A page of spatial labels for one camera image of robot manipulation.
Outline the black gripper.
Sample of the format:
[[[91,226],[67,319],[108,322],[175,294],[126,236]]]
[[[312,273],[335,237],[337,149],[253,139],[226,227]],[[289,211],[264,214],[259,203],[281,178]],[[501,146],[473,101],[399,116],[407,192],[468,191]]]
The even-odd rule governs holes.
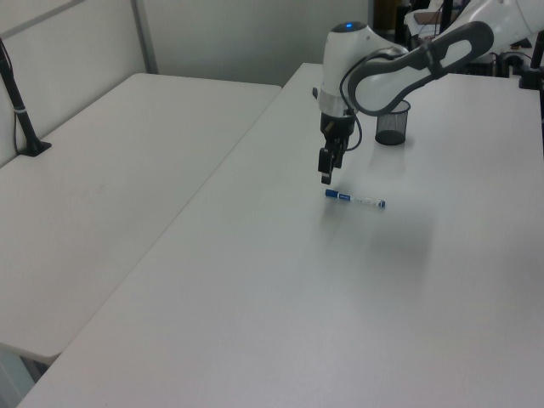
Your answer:
[[[318,171],[321,183],[330,184],[333,168],[341,168],[343,155],[354,132],[354,116],[335,117],[320,114],[320,131],[325,138],[325,146],[320,149]]]

